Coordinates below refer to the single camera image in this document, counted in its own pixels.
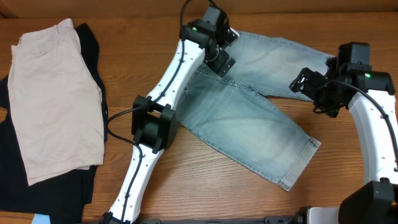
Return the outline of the light blue denim shorts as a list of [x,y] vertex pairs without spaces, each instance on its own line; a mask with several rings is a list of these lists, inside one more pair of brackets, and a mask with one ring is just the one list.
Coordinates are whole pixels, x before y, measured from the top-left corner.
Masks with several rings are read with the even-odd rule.
[[325,73],[329,55],[249,32],[227,49],[235,64],[223,77],[201,65],[177,106],[179,122],[198,139],[254,173],[290,190],[320,147],[270,97],[306,100],[290,90],[301,69]]

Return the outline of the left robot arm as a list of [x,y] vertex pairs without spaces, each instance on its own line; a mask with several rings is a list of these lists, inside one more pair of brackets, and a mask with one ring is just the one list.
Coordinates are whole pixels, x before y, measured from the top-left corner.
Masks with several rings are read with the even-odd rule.
[[223,77],[235,60],[225,48],[233,45],[239,34],[230,27],[227,13],[211,3],[204,16],[180,24],[175,55],[164,75],[147,96],[136,96],[131,109],[117,113],[132,115],[129,141],[132,157],[119,194],[100,223],[137,223],[141,203],[154,167],[173,143],[178,121],[176,109],[184,88],[201,64]]

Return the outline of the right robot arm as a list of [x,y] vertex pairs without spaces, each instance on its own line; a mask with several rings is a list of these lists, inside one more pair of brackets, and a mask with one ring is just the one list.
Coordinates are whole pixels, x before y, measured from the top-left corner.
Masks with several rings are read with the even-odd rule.
[[296,223],[397,223],[396,91],[391,76],[372,70],[369,60],[369,44],[343,44],[326,61],[326,74],[303,68],[289,86],[313,100],[316,114],[335,118],[349,110],[364,163],[359,190],[339,207],[301,210]]

